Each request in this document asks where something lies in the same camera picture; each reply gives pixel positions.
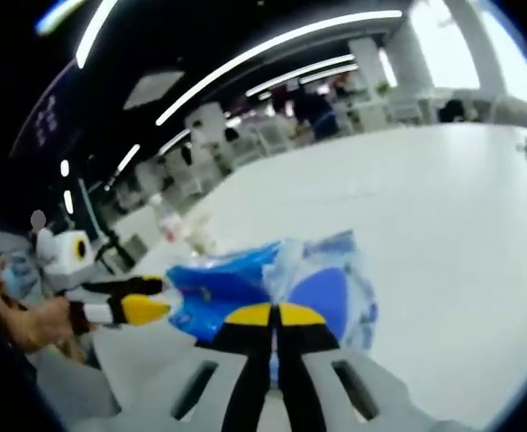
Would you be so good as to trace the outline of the person's left hand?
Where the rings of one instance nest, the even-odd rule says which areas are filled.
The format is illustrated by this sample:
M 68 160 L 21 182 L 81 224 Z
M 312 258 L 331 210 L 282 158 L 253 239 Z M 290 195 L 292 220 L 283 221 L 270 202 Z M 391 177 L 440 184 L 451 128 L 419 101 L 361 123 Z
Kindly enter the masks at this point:
M 65 342 L 74 336 L 69 302 L 58 297 L 33 309 L 19 310 L 17 343 L 29 352 Z

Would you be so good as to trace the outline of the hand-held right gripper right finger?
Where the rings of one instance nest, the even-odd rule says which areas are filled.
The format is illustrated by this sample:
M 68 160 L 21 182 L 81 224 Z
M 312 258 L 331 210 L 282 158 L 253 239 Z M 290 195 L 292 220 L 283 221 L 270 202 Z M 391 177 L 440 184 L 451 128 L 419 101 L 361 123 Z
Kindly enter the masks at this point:
M 339 347 L 325 319 L 281 303 L 277 315 L 279 387 L 294 431 L 434 431 L 406 385 L 369 357 Z

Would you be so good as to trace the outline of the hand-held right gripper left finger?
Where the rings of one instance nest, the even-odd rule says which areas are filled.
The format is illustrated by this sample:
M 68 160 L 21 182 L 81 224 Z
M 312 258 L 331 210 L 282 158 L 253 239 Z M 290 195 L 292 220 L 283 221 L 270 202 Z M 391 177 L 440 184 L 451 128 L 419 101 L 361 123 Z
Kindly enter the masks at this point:
M 151 371 L 114 417 L 90 418 L 75 431 L 255 431 L 270 379 L 271 340 L 263 320 L 229 322 L 210 348 L 194 346 Z

